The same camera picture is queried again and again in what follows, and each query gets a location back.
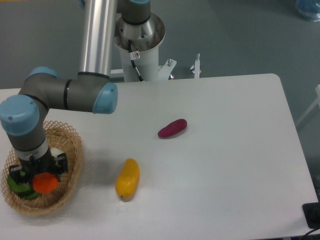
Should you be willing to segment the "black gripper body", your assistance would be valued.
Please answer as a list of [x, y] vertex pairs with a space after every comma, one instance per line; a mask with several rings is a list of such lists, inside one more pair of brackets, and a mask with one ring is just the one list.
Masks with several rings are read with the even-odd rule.
[[40, 158], [34, 158], [30, 156], [29, 160], [21, 160], [22, 170], [24, 175], [21, 175], [23, 179], [32, 179], [35, 175], [49, 173], [54, 177], [58, 177], [56, 172], [56, 158], [51, 154], [43, 155]]

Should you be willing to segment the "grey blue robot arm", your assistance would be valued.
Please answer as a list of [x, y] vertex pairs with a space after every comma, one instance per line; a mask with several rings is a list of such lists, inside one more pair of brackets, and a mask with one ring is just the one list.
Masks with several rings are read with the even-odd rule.
[[59, 180], [68, 171], [65, 154], [52, 156], [43, 122], [50, 109], [111, 114], [118, 101], [110, 81], [116, 15], [131, 25], [151, 16], [148, 0], [84, 0], [85, 11], [80, 70], [77, 79], [60, 79], [46, 67], [35, 68], [17, 95], [0, 105], [0, 123], [20, 165], [9, 174], [18, 184], [35, 185], [36, 178]]

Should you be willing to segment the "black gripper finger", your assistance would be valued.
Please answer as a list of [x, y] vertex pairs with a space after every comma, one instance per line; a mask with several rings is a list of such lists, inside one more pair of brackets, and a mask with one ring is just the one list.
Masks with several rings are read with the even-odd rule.
[[32, 186], [33, 175], [26, 171], [21, 165], [11, 165], [9, 167], [9, 186], [16, 187], [19, 185]]
[[54, 157], [54, 170], [53, 173], [56, 175], [57, 180], [60, 182], [64, 174], [68, 173], [68, 159], [65, 153], [58, 154]]

